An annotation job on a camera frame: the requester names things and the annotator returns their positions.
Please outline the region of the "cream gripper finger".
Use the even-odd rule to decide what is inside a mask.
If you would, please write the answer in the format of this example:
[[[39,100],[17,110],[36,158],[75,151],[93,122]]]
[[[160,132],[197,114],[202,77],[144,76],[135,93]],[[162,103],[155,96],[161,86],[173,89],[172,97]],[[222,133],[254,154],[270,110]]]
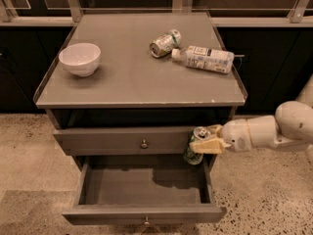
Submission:
[[[190,143],[191,150],[196,154],[220,154],[226,148],[230,147],[230,144],[227,144],[223,139],[217,137]]]
[[[216,134],[217,136],[221,136],[223,126],[221,124],[210,125],[207,129],[211,134]]]

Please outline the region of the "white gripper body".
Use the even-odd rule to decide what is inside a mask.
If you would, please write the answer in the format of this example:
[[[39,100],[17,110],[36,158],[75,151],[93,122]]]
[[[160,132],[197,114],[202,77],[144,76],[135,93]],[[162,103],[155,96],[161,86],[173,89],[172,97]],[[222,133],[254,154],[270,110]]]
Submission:
[[[246,119],[228,121],[222,126],[221,135],[234,152],[246,152],[252,148]]]

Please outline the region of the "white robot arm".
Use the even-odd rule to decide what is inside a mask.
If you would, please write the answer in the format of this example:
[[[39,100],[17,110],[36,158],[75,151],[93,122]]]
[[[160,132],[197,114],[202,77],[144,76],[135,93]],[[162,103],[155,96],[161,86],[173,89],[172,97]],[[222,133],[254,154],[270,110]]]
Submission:
[[[188,148],[195,154],[279,150],[313,144],[313,108],[298,100],[282,103],[273,116],[233,119],[224,125],[198,126]]]

